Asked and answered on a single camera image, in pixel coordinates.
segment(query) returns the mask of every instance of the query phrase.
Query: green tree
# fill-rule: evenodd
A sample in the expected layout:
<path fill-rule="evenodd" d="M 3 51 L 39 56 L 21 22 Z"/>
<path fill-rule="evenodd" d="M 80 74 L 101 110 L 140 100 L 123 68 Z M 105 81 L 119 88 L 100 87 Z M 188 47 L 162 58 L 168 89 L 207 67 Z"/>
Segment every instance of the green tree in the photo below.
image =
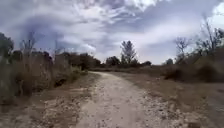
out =
<path fill-rule="evenodd" d="M 128 64 L 130 65 L 131 62 L 136 59 L 136 52 L 134 49 L 134 45 L 131 43 L 131 41 L 123 42 L 121 44 L 121 63 L 122 64 Z"/>
<path fill-rule="evenodd" d="M 8 58 L 13 50 L 13 41 L 0 33 L 0 56 Z"/>
<path fill-rule="evenodd" d="M 120 60 L 116 56 L 107 58 L 106 64 L 109 66 L 117 66 L 120 64 Z"/>

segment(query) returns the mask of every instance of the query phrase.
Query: grass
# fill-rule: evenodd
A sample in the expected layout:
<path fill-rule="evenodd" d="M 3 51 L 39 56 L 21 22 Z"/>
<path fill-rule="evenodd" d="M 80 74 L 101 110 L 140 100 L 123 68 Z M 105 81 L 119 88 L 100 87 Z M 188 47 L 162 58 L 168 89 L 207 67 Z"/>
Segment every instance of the grass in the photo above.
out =
<path fill-rule="evenodd" d="M 5 127 L 69 127 L 75 126 L 80 106 L 88 97 L 99 75 L 78 78 L 58 88 L 34 93 L 29 100 L 19 99 L 18 105 L 0 114 Z"/>
<path fill-rule="evenodd" d="M 113 74 L 131 81 L 136 86 L 147 90 L 150 96 L 162 97 L 164 101 L 174 104 L 175 109 L 184 112 L 197 112 L 211 121 L 213 126 L 224 126 L 224 86 L 223 84 L 181 83 L 150 77 L 146 74 Z"/>

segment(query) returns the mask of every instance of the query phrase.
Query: white cloud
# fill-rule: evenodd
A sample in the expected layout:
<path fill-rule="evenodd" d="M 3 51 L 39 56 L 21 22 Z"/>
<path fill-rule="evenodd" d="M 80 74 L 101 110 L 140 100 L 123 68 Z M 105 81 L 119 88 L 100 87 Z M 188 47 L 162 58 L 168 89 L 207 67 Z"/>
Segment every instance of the white cloud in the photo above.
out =
<path fill-rule="evenodd" d="M 224 28 L 224 2 L 214 8 L 213 16 L 210 19 L 214 27 Z"/>
<path fill-rule="evenodd" d="M 116 42 L 131 40 L 137 49 L 145 45 L 171 41 L 180 36 L 191 36 L 200 29 L 200 23 L 181 19 L 164 20 L 155 26 L 149 26 L 145 30 L 136 32 L 119 32 L 111 36 Z"/>
<path fill-rule="evenodd" d="M 198 27 L 200 27 L 197 20 L 184 18 L 184 16 L 174 17 L 176 13 L 170 15 L 169 19 L 158 16 L 162 20 L 153 19 L 153 25 L 146 23 L 146 21 L 150 22 L 150 16 L 138 17 L 139 12 L 145 13 L 148 11 L 146 9 L 151 6 L 154 6 L 155 9 L 159 1 L 167 0 L 116 0 L 114 3 L 120 4 L 121 1 L 124 2 L 123 5 L 113 8 L 111 5 L 102 4 L 110 3 L 111 0 L 23 0 L 23 2 L 2 0 L 0 4 L 0 31 L 17 39 L 22 32 L 21 29 L 23 29 L 19 26 L 32 24 L 29 23 L 29 20 L 39 17 L 32 22 L 46 23 L 52 29 L 51 31 L 62 35 L 57 40 L 77 46 L 77 48 L 70 48 L 70 50 L 93 52 L 97 57 L 103 59 L 111 55 L 119 56 L 120 43 L 124 40 L 131 40 L 141 54 L 140 59 L 143 61 L 149 57 L 141 52 L 141 49 L 146 45 L 173 40 L 176 36 L 188 36 L 197 32 Z M 220 4 L 216 10 L 224 12 L 223 8 L 224 5 Z M 214 16 L 214 19 L 216 24 L 223 25 L 222 17 Z M 135 24 L 139 20 L 145 20 L 146 27 L 133 29 L 132 26 L 129 26 L 129 24 L 140 26 Z M 113 48 L 106 51 L 106 46 L 110 47 L 108 44 L 112 45 Z M 153 55 L 151 58 L 159 62 L 164 59 L 164 56 Z"/>

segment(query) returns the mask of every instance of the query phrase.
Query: cloud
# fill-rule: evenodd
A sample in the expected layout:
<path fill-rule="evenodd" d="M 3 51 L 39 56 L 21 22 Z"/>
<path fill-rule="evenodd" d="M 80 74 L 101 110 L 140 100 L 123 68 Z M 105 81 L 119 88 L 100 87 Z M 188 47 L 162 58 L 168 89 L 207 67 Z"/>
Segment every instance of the cloud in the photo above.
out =
<path fill-rule="evenodd" d="M 202 12 L 215 10 L 222 12 L 223 4 L 213 0 L 2 0 L 0 31 L 18 43 L 29 29 L 35 29 L 44 35 L 38 47 L 51 48 L 58 40 L 70 51 L 90 52 L 101 60 L 119 56 L 120 43 L 131 40 L 141 61 L 151 58 L 161 63 L 174 56 L 172 47 L 158 54 L 168 42 L 198 32 Z M 223 25 L 221 17 L 214 15 L 214 19 Z"/>

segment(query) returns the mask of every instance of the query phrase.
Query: tree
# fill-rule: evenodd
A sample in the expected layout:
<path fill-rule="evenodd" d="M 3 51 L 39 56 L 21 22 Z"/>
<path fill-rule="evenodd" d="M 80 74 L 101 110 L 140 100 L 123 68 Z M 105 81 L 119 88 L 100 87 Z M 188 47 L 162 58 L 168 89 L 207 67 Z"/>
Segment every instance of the tree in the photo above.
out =
<path fill-rule="evenodd" d="M 177 47 L 177 58 L 176 62 L 178 64 L 185 64 L 186 58 L 186 49 L 190 45 L 189 41 L 186 38 L 179 37 L 175 40 Z"/>
<path fill-rule="evenodd" d="M 166 65 L 173 65 L 173 59 L 166 60 Z"/>
<path fill-rule="evenodd" d="M 20 49 L 24 55 L 29 56 L 34 50 L 34 45 L 36 44 L 35 31 L 29 31 L 26 38 L 20 43 Z"/>
<path fill-rule="evenodd" d="M 131 61 L 131 64 L 130 64 L 131 67 L 139 67 L 140 66 L 140 63 L 138 62 L 137 59 L 133 59 Z"/>
<path fill-rule="evenodd" d="M 117 66 L 120 64 L 120 60 L 116 56 L 107 58 L 106 64 L 109 66 Z"/>
<path fill-rule="evenodd" d="M 136 59 L 136 52 L 134 50 L 134 45 L 131 41 L 123 42 L 121 45 L 121 63 L 130 65 L 131 62 Z"/>
<path fill-rule="evenodd" d="M 212 30 L 212 27 L 208 21 L 208 18 L 206 16 L 203 16 L 204 18 L 204 25 L 203 25 L 203 33 L 204 36 L 207 37 L 206 40 L 198 40 L 196 42 L 197 45 L 197 51 L 201 55 L 210 56 L 211 59 L 214 59 L 215 57 L 215 51 L 219 46 L 223 44 L 222 39 L 224 38 L 224 31 L 221 29 L 214 29 Z"/>
<path fill-rule="evenodd" d="M 179 55 L 181 55 L 183 58 L 185 57 L 186 49 L 190 45 L 189 41 L 187 41 L 186 38 L 179 37 L 175 40 L 176 46 L 177 46 L 177 52 Z"/>
<path fill-rule="evenodd" d="M 8 58 L 13 50 L 13 41 L 0 33 L 0 56 Z"/>
<path fill-rule="evenodd" d="M 142 66 L 151 66 L 152 62 L 150 61 L 145 61 L 144 63 L 141 64 Z"/>

